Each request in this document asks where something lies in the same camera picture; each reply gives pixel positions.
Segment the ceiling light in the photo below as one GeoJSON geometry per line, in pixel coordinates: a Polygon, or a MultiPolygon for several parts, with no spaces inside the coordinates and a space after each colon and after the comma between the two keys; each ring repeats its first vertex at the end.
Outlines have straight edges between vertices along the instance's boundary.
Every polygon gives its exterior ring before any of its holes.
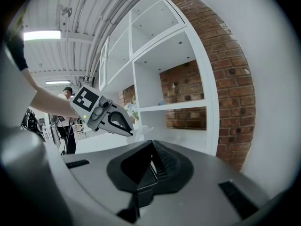
{"type": "Polygon", "coordinates": [[[44,39],[60,39],[60,30],[45,30],[45,31],[33,31],[25,32],[23,34],[24,41],[27,40],[44,40],[44,39]]]}
{"type": "Polygon", "coordinates": [[[53,85],[53,84],[70,84],[70,81],[46,81],[47,85],[53,85]]]}

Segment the cap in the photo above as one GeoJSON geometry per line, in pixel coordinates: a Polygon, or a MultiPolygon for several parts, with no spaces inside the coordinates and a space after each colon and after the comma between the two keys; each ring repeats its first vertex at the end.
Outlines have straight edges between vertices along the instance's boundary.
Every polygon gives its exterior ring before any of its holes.
{"type": "Polygon", "coordinates": [[[71,87],[65,87],[65,89],[64,89],[63,91],[65,91],[65,90],[67,90],[67,91],[70,91],[70,92],[71,92],[71,94],[73,95],[73,90],[72,90],[72,88],[71,88],[71,87]]]}

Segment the ceiling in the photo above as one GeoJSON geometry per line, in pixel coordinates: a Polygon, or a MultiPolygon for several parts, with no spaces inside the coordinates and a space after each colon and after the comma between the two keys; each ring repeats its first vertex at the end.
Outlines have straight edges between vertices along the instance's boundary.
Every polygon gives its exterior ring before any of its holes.
{"type": "Polygon", "coordinates": [[[100,49],[118,22],[139,0],[31,0],[24,16],[24,31],[61,30],[60,40],[25,41],[24,55],[36,83],[60,93],[66,85],[45,81],[92,81],[100,49]],[[68,17],[65,10],[71,10],[68,17]]]}

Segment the white shelving unit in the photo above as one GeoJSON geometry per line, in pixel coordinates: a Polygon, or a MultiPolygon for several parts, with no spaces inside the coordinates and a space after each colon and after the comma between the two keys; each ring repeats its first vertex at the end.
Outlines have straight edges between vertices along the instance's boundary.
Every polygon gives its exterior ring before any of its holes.
{"type": "Polygon", "coordinates": [[[213,71],[197,33],[170,0],[141,0],[105,45],[100,60],[100,90],[118,93],[135,85],[139,125],[154,128],[145,140],[164,140],[216,154],[219,107],[213,71]],[[198,64],[205,99],[158,105],[163,98],[159,74],[192,60],[198,64]],[[166,110],[193,107],[206,107],[206,130],[166,127],[166,110]]]}

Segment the black sleeve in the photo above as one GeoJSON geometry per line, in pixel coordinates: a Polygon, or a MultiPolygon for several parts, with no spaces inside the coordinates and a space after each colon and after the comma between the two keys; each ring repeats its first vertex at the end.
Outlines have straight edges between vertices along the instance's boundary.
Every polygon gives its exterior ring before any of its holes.
{"type": "Polygon", "coordinates": [[[20,32],[17,33],[10,40],[7,40],[6,44],[19,70],[22,71],[23,69],[28,68],[24,57],[24,41],[22,34],[20,32]]]}

